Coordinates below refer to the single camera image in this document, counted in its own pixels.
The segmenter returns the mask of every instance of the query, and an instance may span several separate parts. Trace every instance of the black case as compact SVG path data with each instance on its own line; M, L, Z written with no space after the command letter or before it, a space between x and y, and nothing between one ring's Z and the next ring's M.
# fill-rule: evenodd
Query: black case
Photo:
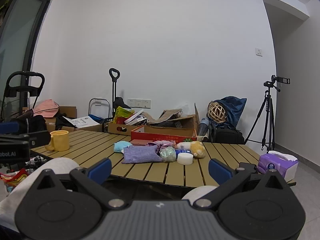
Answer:
M216 128L212 122L209 123L209 141L212 143L244 144L242 132L236 129Z

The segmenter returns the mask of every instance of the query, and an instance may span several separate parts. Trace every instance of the wicker ball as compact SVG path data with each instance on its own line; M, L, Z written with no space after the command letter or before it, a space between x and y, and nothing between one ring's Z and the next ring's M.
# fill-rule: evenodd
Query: wicker ball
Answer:
M226 121L226 111L218 102L211 102L208 106L208 116L217 123Z

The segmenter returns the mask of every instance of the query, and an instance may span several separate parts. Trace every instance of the metal screw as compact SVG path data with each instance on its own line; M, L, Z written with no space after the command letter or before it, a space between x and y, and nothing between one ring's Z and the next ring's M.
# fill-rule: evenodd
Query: metal screw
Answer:
M109 200L108 204L111 207L122 207L124 205L124 201L122 199L115 198Z
M211 205L211 201L209 199L206 198L200 198L196 201L196 204L199 207L209 207Z

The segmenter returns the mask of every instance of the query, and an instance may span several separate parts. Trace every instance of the gray floor tile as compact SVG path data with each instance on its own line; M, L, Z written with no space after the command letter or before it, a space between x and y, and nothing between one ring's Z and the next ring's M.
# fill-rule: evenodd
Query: gray floor tile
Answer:
M306 166L305 164L299 163L298 168L302 168L305 172L311 174L316 179L320 180L320 173L316 172L315 170L311 169L310 167Z
M306 171L306 169L305 169L303 166L301 166L301 164L302 164L302 163L299 163L299 164L298 164L295 178L301 177L301 176L311 175L310 173L308 173L308 172Z
M295 193L297 199L300 201L304 211L306 212L306 223L320 217L320 208L318 208L318 206L309 199L303 191L296 186L292 187L292 191Z
M320 181L312 175L296 177L297 187L305 196L320 208Z
M298 240L319 240L320 239L320 218L306 223L298 237Z

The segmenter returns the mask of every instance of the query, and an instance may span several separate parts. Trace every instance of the black tripod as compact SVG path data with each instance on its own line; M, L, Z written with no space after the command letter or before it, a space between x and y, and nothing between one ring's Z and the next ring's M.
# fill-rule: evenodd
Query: black tripod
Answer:
M271 82L270 81L266 81L263 84L265 87L268 87L268 90L265 91L264 100L263 100L261 108L260 108L260 110L258 112L257 119L254 122L254 124L253 124L253 126L252 126L252 128L251 128L251 130L250 130L250 132L248 134L248 137L244 141L244 144L246 144L247 141L261 143L261 145L262 145L261 150L263 150L263 148L266 146L267 147L267 152L268 151L273 151L275 149L275 118L274 118L274 113L273 113L273 104L272 104L272 98L271 98L271 95L270 95L270 88L275 88L278 92L280 92L280 89L275 86L276 77L272 76L271 80L272 80ZM260 115L261 115L261 113L263 111L263 108L264 108L264 106L266 104L267 104L267 106L266 106L267 115L266 115L266 124L265 124L265 127L264 127L263 139L262 139L261 142L249 140L249 137L250 137L255 125L257 124L258 119L259 119L259 117L260 117ZM267 130L268 130L268 121L269 121L269 142L266 143L266 135L267 135Z

